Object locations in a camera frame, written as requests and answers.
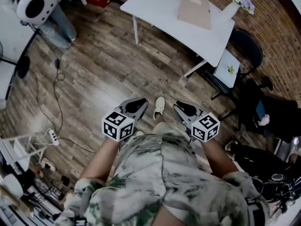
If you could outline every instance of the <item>power strip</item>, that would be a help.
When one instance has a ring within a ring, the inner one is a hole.
[[[51,137],[51,140],[52,140],[53,145],[55,145],[55,146],[60,145],[60,143],[58,142],[58,139],[57,139],[57,135],[56,135],[56,133],[55,133],[54,130],[50,129],[50,130],[48,131],[48,134],[49,134],[50,137]]]

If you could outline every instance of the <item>jeans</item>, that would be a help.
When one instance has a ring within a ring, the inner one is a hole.
[[[52,21],[49,19],[45,23],[38,26],[45,36],[57,47],[69,48],[70,42],[67,40],[75,40],[77,37],[73,25],[70,23],[60,5],[57,5],[50,14],[50,19],[57,23],[59,31],[56,31]]]
[[[247,145],[231,145],[231,153],[235,161],[250,176],[257,176],[266,182],[275,173],[285,174],[288,163],[276,157],[272,152],[253,148]]]

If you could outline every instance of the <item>camouflage shirt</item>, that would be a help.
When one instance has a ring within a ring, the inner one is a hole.
[[[232,172],[223,180],[205,172],[189,142],[173,134],[143,135],[120,152],[111,182],[83,178],[56,226],[150,226],[164,205],[187,226],[244,226],[245,198],[268,205],[247,173]]]

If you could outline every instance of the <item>brick wall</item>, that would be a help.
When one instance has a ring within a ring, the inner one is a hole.
[[[210,0],[224,9],[230,0]],[[290,0],[252,0],[255,14],[242,9],[234,16],[236,27],[249,31],[259,42],[264,60],[252,77],[260,82],[268,75],[273,82],[275,96],[294,99],[301,106],[301,16]],[[233,48],[229,50],[241,61],[242,71],[250,67]]]

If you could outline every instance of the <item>fan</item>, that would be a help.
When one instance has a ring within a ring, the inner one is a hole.
[[[14,63],[7,59],[2,58],[2,56],[3,56],[3,46],[2,46],[2,43],[0,42],[0,63],[1,63],[1,61],[4,61],[6,63],[15,65],[16,69],[18,71],[18,76],[21,79],[23,79],[29,70],[30,58],[28,56],[22,56],[19,59],[18,63]]]

